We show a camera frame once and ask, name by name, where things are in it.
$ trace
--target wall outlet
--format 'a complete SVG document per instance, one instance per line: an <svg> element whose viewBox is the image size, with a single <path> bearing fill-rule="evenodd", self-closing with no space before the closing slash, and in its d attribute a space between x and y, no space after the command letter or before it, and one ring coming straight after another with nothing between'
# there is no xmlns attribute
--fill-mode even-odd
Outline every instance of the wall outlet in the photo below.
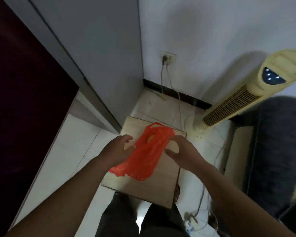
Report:
<svg viewBox="0 0 296 237"><path fill-rule="evenodd" d="M162 57L166 55L167 56L167 61L165 62L165 64L170 65L172 63L175 63L176 61L176 54L167 52L167 51L160 51L160 58L162 60Z"/></svg>

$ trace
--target dark red panel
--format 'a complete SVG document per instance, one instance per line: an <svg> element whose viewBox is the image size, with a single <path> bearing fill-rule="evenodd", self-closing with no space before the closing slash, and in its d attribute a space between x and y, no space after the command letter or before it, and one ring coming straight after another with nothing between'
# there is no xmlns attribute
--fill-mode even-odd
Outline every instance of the dark red panel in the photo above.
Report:
<svg viewBox="0 0 296 237"><path fill-rule="evenodd" d="M77 91L0 0L0 236L12 223Z"/></svg>

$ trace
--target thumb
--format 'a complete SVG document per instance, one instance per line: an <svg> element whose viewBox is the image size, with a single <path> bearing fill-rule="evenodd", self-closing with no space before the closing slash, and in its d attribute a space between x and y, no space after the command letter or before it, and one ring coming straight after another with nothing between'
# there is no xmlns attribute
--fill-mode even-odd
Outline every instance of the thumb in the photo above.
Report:
<svg viewBox="0 0 296 237"><path fill-rule="evenodd" d="M171 151L170 149L164 149L164 152L172 159L176 159L178 155L177 153L175 153L174 151Z"/></svg>
<svg viewBox="0 0 296 237"><path fill-rule="evenodd" d="M128 148L125 150L125 154L126 154L127 156L130 156L131 153L135 150L135 148L136 148L136 147L135 147L134 145L128 147Z"/></svg>

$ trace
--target hand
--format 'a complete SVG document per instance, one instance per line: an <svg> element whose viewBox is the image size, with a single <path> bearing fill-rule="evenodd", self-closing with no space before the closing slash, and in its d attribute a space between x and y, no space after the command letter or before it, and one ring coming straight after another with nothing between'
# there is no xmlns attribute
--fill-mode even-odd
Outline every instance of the hand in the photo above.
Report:
<svg viewBox="0 0 296 237"><path fill-rule="evenodd" d="M135 146L131 146L124 150L125 143L132 139L130 135L117 136L103 148L99 157L103 158L110 168L123 163L135 149Z"/></svg>
<svg viewBox="0 0 296 237"><path fill-rule="evenodd" d="M205 160L191 142L181 135L172 136L170 141L175 141L179 146L179 153L175 153L169 149L164 149L164 152L171 157L180 167L194 173L199 164Z"/></svg>

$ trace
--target person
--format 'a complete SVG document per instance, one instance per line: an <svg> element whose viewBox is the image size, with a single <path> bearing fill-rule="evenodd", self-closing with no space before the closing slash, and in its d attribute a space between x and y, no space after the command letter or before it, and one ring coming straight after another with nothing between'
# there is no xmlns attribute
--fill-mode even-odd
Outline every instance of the person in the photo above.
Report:
<svg viewBox="0 0 296 237"><path fill-rule="evenodd" d="M73 237L104 175L111 167L124 162L134 150L134 147L124 150L125 143L131 139L129 135L113 139L99 156L15 225L6 237ZM232 236L296 236L206 162L192 143L178 135L170 140L178 144L179 153L169 149L165 149L165 153L201 180ZM127 195L114 194L101 217L96 237L139 235L134 211L128 202ZM175 205L168 211L152 204L143 220L140 236L188 236L182 229L181 216L176 213Z"/></svg>

